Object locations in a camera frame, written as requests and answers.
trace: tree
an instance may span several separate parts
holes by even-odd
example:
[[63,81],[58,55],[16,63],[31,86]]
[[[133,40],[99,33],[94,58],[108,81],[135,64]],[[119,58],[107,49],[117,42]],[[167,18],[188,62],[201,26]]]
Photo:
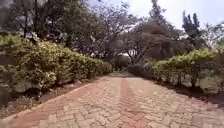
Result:
[[193,22],[190,14],[186,16],[185,11],[183,12],[183,26],[188,35],[188,40],[195,49],[202,47],[208,47],[206,42],[202,39],[202,31],[200,31],[200,22],[196,13],[193,14]]
[[27,0],[14,0],[2,22],[2,28],[8,31],[23,31],[23,37],[30,31],[30,11],[32,2]]
[[116,40],[122,32],[131,28],[139,19],[128,14],[128,5],[123,3],[120,7],[98,6],[95,10],[96,14],[103,21],[105,27],[105,37],[98,45],[100,56],[110,60],[119,52],[116,50]]
[[221,22],[217,25],[205,25],[206,28],[202,31],[202,38],[207,42],[211,47],[217,47],[222,45],[224,41],[224,22]]

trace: paved walkway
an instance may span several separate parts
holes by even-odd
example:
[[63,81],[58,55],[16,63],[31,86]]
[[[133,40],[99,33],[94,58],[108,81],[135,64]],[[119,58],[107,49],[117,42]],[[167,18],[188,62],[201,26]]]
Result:
[[4,122],[10,128],[224,128],[224,112],[150,81],[116,75]]

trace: trimmed bush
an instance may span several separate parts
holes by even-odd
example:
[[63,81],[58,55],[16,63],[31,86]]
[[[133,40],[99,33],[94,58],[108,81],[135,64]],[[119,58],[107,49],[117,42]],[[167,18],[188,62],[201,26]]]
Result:
[[0,76],[12,91],[50,88],[110,73],[112,66],[50,42],[34,45],[17,36],[0,36]]
[[215,86],[222,87],[224,82],[222,78],[224,75],[223,59],[223,48],[195,50],[189,54],[159,61],[152,67],[152,72],[155,79],[165,78],[164,81],[169,83],[175,81],[175,84],[182,84],[185,81],[195,88],[203,86],[203,80],[212,79]]

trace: tree trunk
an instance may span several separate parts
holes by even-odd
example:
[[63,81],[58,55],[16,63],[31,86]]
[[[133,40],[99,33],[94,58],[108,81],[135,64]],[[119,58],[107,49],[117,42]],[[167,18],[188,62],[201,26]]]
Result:
[[69,35],[66,42],[65,42],[65,47],[71,48],[72,47],[72,37]]
[[23,30],[23,37],[24,38],[26,38],[27,27],[28,27],[28,15],[27,15],[27,13],[25,13],[25,25],[24,25],[24,30]]
[[178,73],[178,76],[177,76],[177,85],[181,85],[182,84],[182,81],[181,81],[181,72]]
[[199,70],[197,70],[196,67],[193,68],[193,73],[192,73],[192,77],[191,77],[191,86],[192,88],[196,88],[196,83],[197,83],[197,79],[198,79],[198,73]]
[[34,32],[37,33],[37,20],[38,20],[38,10],[37,10],[37,0],[35,0],[35,7],[34,7],[34,10],[35,10],[35,19],[34,19]]

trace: bush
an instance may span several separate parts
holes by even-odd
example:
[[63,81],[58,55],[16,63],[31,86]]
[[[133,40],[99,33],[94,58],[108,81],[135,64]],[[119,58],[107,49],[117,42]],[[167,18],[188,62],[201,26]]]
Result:
[[152,72],[156,79],[165,78],[165,81],[173,80],[176,84],[188,81],[193,88],[203,86],[202,81],[205,79],[212,79],[215,86],[221,87],[223,85],[221,76],[224,75],[223,55],[223,48],[195,50],[189,54],[159,61],[152,67]]
[[1,80],[12,91],[23,93],[30,88],[50,88],[80,79],[110,73],[112,66],[50,42],[31,42],[16,36],[0,36]]

